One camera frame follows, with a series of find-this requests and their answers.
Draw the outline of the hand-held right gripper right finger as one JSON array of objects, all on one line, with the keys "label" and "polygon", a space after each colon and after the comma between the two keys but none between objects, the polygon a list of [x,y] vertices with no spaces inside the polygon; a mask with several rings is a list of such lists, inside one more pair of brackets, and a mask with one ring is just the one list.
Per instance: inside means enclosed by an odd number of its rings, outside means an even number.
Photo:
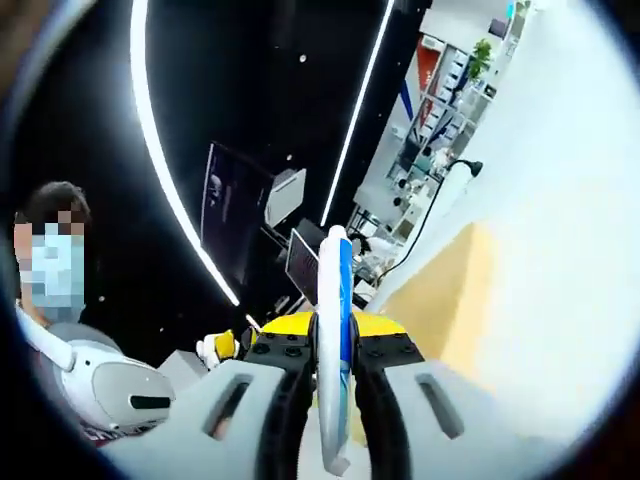
[{"label": "hand-held right gripper right finger", "polygon": [[374,479],[523,479],[526,443],[493,398],[379,315],[354,318],[355,399]]}]

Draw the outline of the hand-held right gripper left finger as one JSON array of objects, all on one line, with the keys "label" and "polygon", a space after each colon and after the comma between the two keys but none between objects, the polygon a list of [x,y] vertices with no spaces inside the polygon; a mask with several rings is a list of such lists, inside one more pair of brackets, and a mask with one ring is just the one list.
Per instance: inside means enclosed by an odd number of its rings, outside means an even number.
[{"label": "hand-held right gripper left finger", "polygon": [[315,361],[313,315],[265,325],[241,360],[183,391],[168,419],[101,448],[126,479],[294,479]]}]

